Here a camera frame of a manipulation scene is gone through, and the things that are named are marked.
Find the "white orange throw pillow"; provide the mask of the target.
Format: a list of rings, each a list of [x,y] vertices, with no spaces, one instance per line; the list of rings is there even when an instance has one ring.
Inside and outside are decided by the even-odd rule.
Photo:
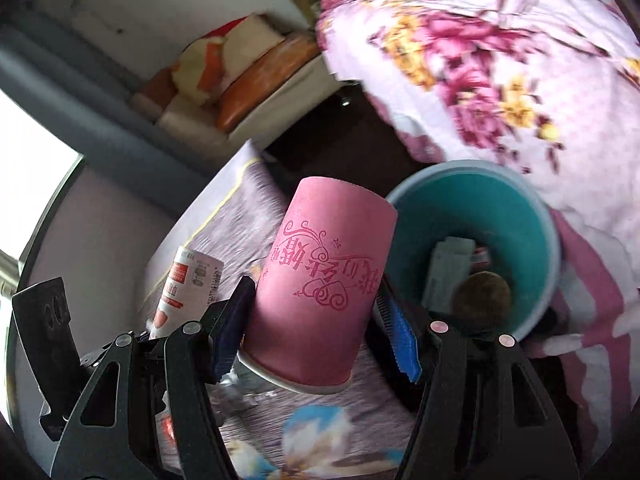
[[[283,40],[259,14],[238,18],[191,42],[171,66],[172,81],[196,105],[213,103]]]

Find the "purple wood-print tablecloth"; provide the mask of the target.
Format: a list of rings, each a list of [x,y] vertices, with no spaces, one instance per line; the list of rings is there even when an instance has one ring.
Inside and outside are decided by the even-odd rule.
[[[213,390],[221,434],[243,479],[390,479],[413,420],[390,391],[364,332],[397,220],[375,193],[310,177],[292,198],[253,144],[186,208],[144,269],[139,311],[152,328],[180,248],[219,260],[219,296],[244,275],[256,304],[231,385]]]

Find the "teal plastic trash bin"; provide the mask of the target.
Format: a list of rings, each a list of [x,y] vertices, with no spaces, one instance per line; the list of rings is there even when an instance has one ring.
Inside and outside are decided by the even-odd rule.
[[[481,160],[443,162],[397,185],[398,211],[385,272],[396,294],[418,304],[436,244],[448,236],[488,249],[490,270],[508,283],[512,307],[501,331],[523,340],[550,307],[561,245],[550,211],[533,185]]]

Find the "floral pink bed quilt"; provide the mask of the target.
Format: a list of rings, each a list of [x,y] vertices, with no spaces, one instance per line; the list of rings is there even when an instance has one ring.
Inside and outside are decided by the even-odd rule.
[[[330,72],[420,162],[478,159],[550,207],[558,356],[595,462],[639,396],[639,41],[615,0],[321,0]]]

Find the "pink paper cup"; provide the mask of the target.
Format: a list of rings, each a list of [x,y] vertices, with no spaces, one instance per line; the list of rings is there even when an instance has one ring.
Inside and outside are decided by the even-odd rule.
[[[346,389],[397,218],[361,186],[301,180],[262,269],[240,362],[288,390]]]

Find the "orange leather seat cushion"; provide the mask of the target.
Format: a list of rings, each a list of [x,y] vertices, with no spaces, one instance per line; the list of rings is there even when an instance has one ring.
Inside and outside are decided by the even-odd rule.
[[[320,54],[316,40],[294,32],[273,47],[230,84],[218,100],[215,126],[232,133],[258,105]]]

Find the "red cola can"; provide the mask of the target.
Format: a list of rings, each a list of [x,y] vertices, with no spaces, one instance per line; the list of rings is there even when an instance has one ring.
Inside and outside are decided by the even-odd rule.
[[[491,265],[490,252],[487,247],[480,246],[472,252],[470,263],[473,269],[487,269]]]

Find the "strawberry yogurt paper cup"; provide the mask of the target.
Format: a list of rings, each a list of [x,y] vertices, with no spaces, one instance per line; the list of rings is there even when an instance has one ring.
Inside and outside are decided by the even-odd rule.
[[[197,321],[218,297],[224,263],[180,246],[171,263],[150,328],[150,338],[169,336],[186,322]]]

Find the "white tissue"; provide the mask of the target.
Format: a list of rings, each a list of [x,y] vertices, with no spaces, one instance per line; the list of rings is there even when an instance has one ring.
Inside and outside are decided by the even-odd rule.
[[[213,408],[224,414],[242,412],[272,398],[277,387],[235,359],[227,374],[207,392]]]

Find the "white medicine box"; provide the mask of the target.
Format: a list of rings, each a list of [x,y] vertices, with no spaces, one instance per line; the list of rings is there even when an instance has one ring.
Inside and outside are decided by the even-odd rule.
[[[451,312],[451,298],[458,286],[469,276],[474,240],[446,237],[432,251],[421,304],[432,312]]]

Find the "white sofa with cushions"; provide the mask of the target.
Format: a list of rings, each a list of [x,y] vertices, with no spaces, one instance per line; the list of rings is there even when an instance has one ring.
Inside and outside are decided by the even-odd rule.
[[[340,88],[312,32],[252,13],[191,41],[128,105],[217,169],[247,141],[268,148]]]

